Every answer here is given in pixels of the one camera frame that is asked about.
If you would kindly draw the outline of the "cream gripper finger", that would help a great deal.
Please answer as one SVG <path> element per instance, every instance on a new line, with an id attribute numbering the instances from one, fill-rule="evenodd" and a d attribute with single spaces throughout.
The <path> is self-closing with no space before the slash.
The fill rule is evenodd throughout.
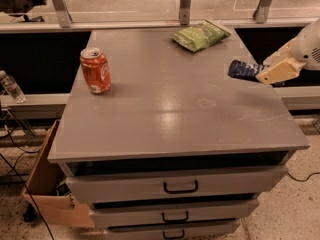
<path id="1" fill-rule="evenodd" d="M 264 61 L 263 64 L 266 66 L 272 66 L 277 64 L 278 62 L 282 61 L 285 58 L 291 57 L 291 46 L 294 43 L 295 39 L 291 39 L 287 43 L 285 43 L 282 47 L 280 47 L 277 51 L 272 53 L 268 56 Z"/>
<path id="2" fill-rule="evenodd" d="M 256 78 L 263 84 L 284 82 L 298 77 L 303 67 L 303 62 L 300 62 L 293 57 L 285 58 L 262 70 Z"/>

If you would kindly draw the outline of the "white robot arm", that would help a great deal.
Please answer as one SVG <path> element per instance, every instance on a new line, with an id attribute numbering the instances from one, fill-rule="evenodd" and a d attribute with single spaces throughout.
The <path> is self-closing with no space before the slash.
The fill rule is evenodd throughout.
<path id="1" fill-rule="evenodd" d="M 320 70 L 320 19 L 304 27 L 296 37 L 268 56 L 259 82 L 274 84 L 297 78 L 302 69 Z"/>

